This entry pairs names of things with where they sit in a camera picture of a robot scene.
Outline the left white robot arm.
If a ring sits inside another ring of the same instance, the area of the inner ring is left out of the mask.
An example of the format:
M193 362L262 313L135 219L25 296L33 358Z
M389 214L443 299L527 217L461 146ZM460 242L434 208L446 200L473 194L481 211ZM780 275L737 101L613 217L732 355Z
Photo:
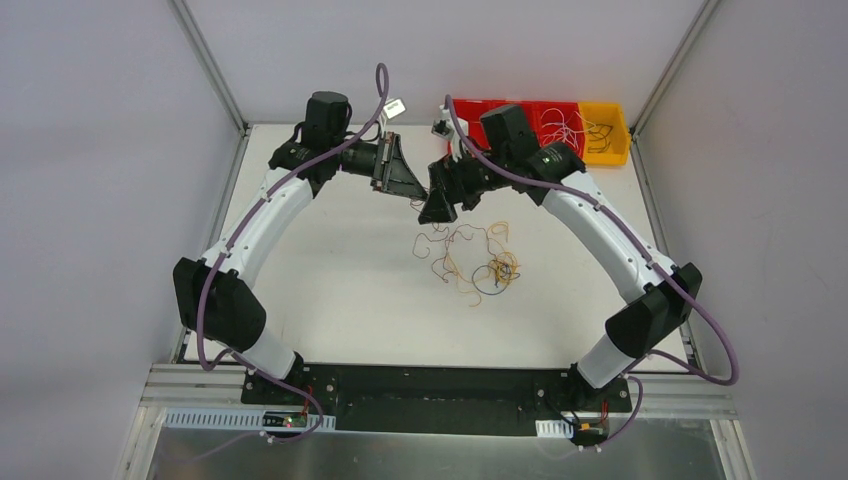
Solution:
M385 126L395 105L383 103L372 122L378 135L367 140L348 129L352 108L345 95L313 93L304 120L273 152L250 206L199 259L182 258L174 267L182 325L199 342L216 342L268 374L266 389L281 404L304 394L305 378L293 370L302 359L272 333L253 293L256 279L285 229L339 171L368 178L379 193L426 199L403 156L400 135Z

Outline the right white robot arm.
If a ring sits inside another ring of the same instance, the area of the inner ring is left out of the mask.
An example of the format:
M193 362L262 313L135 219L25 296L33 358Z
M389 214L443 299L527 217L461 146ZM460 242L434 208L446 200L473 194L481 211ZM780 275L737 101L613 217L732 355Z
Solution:
M434 135L450 152L428 167L429 193L421 224L452 223L484 193L510 187L562 222L594 256L625 306L605 323L592 349L570 367L569 400L583 410L607 397L607 385L677 330L702 283L691 263L677 265L631 229L605 199L585 163L566 144L542 146L524 110L507 104L486 112L488 149L466 133L453 107L443 105Z

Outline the left red bin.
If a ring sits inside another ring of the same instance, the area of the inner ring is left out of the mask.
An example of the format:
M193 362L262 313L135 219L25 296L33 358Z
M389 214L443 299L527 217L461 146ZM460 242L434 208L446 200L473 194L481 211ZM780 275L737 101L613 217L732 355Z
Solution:
M485 142L486 135L481 117L500 106L495 100L454 99L456 116L468 124L466 135L478 142Z

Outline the right red bin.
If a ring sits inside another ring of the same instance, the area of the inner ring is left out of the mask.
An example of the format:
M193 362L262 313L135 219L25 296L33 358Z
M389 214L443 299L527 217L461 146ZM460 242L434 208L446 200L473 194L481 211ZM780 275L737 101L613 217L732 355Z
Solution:
M541 146L563 143L579 158L585 156L587 128L576 102L550 103L540 115L541 133L537 134Z

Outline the yellow bin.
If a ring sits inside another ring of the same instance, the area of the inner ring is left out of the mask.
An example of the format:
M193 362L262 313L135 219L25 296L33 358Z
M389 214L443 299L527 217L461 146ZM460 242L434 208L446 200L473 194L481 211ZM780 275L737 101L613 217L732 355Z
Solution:
M617 103L579 102L587 128L583 161L592 166L618 167L627 163L631 134Z

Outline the aluminium frame rail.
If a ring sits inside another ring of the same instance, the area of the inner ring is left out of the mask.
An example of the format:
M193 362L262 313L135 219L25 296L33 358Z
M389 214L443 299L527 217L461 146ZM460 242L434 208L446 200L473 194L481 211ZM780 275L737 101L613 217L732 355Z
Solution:
M119 479L752 479L730 396L697 379L642 374L637 419L585 450L563 438L325 432L286 445L239 401L243 372L157 364Z

